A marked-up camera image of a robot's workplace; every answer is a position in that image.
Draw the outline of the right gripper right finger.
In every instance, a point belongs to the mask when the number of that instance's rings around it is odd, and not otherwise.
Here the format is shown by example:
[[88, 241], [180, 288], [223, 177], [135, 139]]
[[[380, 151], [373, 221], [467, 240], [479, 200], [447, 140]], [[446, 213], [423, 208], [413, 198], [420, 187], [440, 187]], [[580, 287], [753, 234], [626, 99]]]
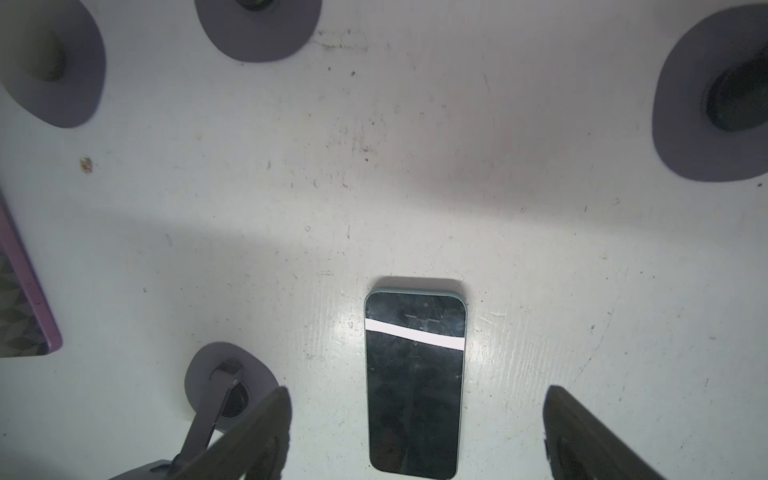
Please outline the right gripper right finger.
[[562, 386], [548, 388], [543, 423], [557, 480], [663, 478]]

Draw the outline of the purple edged phone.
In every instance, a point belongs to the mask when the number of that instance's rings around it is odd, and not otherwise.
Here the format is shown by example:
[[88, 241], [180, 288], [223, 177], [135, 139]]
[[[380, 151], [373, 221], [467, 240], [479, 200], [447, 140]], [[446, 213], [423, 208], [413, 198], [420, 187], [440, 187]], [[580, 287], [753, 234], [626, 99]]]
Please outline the purple edged phone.
[[1, 357], [45, 356], [62, 345], [41, 284], [1, 200]]

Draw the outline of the black phone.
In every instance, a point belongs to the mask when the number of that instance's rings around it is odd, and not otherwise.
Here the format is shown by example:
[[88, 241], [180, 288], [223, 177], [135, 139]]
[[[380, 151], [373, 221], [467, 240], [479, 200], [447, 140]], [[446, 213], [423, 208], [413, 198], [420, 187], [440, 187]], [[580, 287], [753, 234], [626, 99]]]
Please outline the black phone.
[[377, 289], [365, 300], [369, 459], [451, 479], [458, 467], [467, 308], [452, 292]]

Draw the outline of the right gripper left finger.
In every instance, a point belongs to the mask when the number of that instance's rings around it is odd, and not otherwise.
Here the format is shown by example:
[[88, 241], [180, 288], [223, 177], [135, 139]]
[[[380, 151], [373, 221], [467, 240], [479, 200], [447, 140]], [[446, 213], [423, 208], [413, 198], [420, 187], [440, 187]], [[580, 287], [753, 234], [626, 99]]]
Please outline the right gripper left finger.
[[279, 480], [287, 460], [291, 420], [289, 391], [283, 386], [278, 387], [173, 477]]

